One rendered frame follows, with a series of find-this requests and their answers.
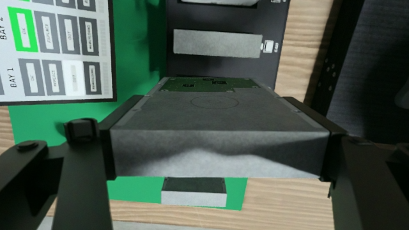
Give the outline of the green mat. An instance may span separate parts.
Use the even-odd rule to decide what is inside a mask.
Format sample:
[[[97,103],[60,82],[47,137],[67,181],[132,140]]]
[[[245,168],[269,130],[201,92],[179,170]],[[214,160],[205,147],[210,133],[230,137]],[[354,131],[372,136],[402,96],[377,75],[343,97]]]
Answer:
[[[112,0],[117,102],[8,106],[15,144],[66,141],[64,124],[78,118],[98,123],[133,95],[145,95],[166,77],[166,0]],[[117,177],[107,181],[109,199],[161,204],[165,177]],[[242,210],[248,178],[224,177],[226,206]]]

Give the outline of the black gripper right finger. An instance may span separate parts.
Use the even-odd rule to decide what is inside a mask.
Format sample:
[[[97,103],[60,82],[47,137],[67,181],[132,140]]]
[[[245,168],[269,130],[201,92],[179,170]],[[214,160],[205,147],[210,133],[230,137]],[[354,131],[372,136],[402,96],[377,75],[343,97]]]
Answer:
[[[282,97],[330,132],[318,179],[330,183],[334,230],[409,230],[409,143],[379,148],[296,98]]]

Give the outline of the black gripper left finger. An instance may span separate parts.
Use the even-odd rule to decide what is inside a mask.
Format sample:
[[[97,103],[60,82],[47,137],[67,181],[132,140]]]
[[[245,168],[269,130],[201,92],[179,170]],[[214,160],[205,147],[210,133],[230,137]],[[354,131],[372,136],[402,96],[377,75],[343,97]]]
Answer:
[[[143,96],[133,95],[99,123],[66,122],[60,145],[28,140],[0,154],[0,230],[37,230],[56,198],[51,230],[114,230],[107,181],[117,176],[109,130]]]

